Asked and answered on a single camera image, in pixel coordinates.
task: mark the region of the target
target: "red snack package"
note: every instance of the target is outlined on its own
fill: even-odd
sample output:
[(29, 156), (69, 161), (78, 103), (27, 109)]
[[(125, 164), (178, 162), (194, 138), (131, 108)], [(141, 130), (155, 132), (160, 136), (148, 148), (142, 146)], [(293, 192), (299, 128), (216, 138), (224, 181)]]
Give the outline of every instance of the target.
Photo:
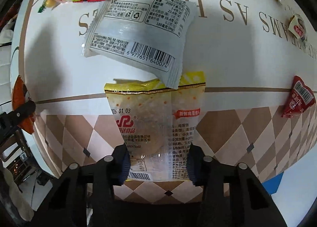
[(315, 102), (316, 99), (312, 90), (305, 86), (303, 80), (299, 76), (295, 76), (293, 88), (289, 94), (287, 103), (285, 104), (282, 117), (291, 118), (294, 115), (302, 114)]

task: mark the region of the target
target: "small black diamond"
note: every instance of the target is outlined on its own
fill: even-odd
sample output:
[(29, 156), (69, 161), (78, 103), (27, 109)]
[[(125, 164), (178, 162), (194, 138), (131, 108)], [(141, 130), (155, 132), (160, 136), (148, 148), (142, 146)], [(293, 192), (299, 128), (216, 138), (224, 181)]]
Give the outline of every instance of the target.
[(167, 195), (167, 196), (170, 196), (170, 195), (173, 195), (173, 192), (167, 190), (164, 194)]
[(253, 143), (251, 143), (251, 145), (248, 146), (248, 148), (247, 148), (248, 154), (252, 151), (253, 148), (254, 148), (254, 145), (253, 145)]
[(83, 150), (84, 154), (87, 156), (87, 157), (90, 157), (90, 153), (88, 152), (88, 150), (86, 148), (84, 148)]

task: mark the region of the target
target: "barcode number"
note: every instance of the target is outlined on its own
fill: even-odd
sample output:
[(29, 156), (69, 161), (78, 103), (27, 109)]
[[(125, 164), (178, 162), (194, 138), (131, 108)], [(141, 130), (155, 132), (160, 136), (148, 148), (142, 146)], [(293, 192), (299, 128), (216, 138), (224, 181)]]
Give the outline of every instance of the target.
[(128, 51), (127, 54), (131, 54), (136, 58), (150, 61), (151, 63), (154, 63), (158, 66), (162, 66), (165, 68), (167, 68), (170, 65), (171, 60), (173, 58), (168, 53), (162, 52), (158, 49), (146, 46), (138, 42), (134, 42), (131, 51)]
[(300, 81), (296, 82), (294, 90), (302, 97), (306, 105), (313, 99), (313, 95), (305, 87), (303, 87)]
[(129, 172), (128, 178), (139, 179), (139, 180), (151, 180), (147, 173), (132, 173), (132, 172)]

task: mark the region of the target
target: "brown stripe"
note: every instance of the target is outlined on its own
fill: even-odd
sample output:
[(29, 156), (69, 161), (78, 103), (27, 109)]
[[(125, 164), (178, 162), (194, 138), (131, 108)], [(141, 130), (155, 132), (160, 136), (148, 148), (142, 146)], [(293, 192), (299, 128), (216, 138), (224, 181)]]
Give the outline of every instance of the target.
[[(290, 92), (289, 88), (205, 88), (206, 93), (222, 93), (222, 92)], [(81, 96), (69, 96), (55, 99), (48, 99), (35, 102), (36, 104), (48, 104), (55, 102), (65, 102), (65, 101), (74, 101), (74, 100), (84, 100), (84, 99), (93, 99), (93, 98), (103, 98), (106, 97), (106, 94), (91, 94), (91, 95), (81, 95)]]
[(29, 0), (28, 6), (26, 8), (24, 21), (22, 25), (21, 35), (20, 35), (20, 45), (19, 45), (19, 75), (21, 75), (22, 80), (25, 82), (24, 77), (24, 47), (25, 47), (25, 36), (26, 36), (26, 29), (29, 22), (29, 17), (31, 14), (32, 4), (34, 0)]
[(39, 105), (39, 104), (74, 101), (74, 100), (85, 100), (85, 99), (103, 98), (103, 97), (106, 97), (105, 93), (91, 94), (91, 95), (82, 95), (82, 96), (62, 97), (62, 98), (55, 98), (55, 99), (48, 99), (48, 100), (38, 101), (38, 102), (35, 102), (35, 103)]

